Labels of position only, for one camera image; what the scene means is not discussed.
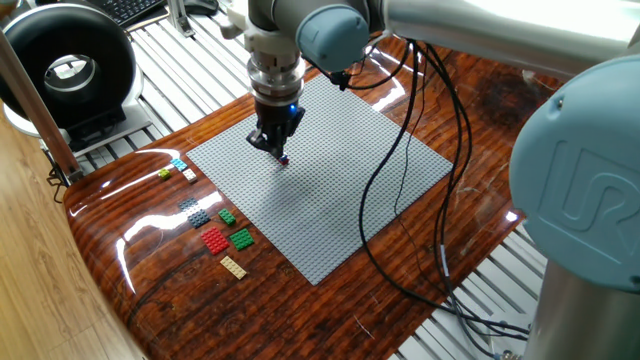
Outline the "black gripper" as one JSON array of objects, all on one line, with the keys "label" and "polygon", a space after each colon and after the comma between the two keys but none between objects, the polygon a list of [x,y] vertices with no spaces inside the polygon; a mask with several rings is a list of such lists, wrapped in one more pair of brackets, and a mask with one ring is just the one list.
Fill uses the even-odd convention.
[{"label": "black gripper", "polygon": [[284,155],[284,145],[292,137],[305,114],[305,109],[294,101],[283,106],[255,103],[257,129],[246,140],[254,148],[276,159]]}]

